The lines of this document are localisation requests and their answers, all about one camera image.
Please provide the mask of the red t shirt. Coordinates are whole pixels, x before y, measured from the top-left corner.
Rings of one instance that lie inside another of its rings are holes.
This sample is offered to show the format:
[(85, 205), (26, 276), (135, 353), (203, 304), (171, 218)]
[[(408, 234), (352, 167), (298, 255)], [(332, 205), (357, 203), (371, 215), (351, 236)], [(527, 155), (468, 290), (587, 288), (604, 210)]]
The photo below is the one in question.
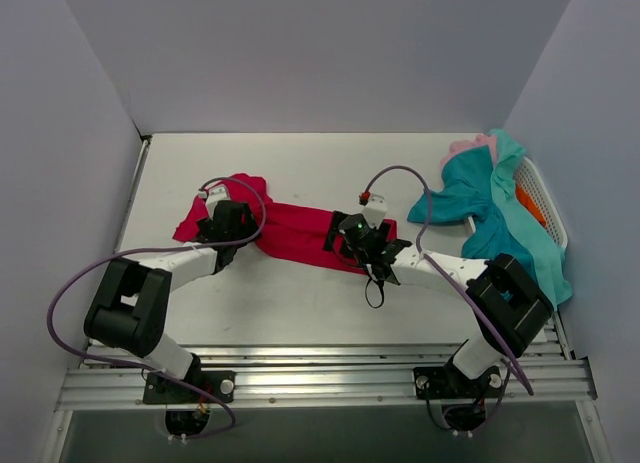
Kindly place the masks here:
[(246, 202), (256, 220), (266, 225), (257, 239), (257, 247), (266, 255), (281, 259), (362, 275), (351, 257), (338, 257), (323, 249), (332, 212), (305, 206), (275, 202), (267, 193), (261, 176), (236, 173), (223, 183), (233, 201)]

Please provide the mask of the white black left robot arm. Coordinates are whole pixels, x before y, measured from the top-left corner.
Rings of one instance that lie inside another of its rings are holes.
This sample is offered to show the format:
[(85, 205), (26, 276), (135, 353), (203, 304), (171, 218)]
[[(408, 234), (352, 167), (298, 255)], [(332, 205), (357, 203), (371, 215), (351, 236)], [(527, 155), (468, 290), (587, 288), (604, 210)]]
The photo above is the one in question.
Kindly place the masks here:
[(167, 374), (166, 391), (179, 402), (200, 394), (202, 378), (196, 357), (165, 333), (170, 294), (221, 272), (239, 248), (257, 237), (258, 223), (247, 203), (221, 200), (197, 228), (195, 242), (179, 251), (111, 261), (84, 321), (89, 338)]

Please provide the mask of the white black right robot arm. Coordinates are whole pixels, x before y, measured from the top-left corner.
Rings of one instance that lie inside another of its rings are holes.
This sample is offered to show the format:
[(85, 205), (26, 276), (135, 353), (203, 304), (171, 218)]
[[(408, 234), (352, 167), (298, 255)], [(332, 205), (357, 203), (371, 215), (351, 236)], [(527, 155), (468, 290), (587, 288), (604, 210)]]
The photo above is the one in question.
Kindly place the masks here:
[(419, 286), (459, 296), (469, 305), (479, 332), (461, 345), (443, 373), (455, 395), (469, 394), (501, 359), (521, 357), (554, 311), (515, 257), (465, 259), (420, 250), (407, 240), (391, 239), (389, 224), (372, 226), (361, 213), (333, 212), (323, 249), (350, 259), (378, 288)]

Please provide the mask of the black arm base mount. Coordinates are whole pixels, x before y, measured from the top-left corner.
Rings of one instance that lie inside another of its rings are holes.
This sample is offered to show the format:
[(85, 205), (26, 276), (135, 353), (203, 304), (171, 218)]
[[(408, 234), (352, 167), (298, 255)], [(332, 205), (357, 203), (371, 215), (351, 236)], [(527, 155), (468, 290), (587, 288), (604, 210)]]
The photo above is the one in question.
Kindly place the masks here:
[(142, 402), (146, 405), (178, 405), (210, 402), (206, 392), (223, 403), (234, 400), (236, 373), (229, 370), (203, 371), (187, 382), (167, 379), (157, 372), (146, 375)]

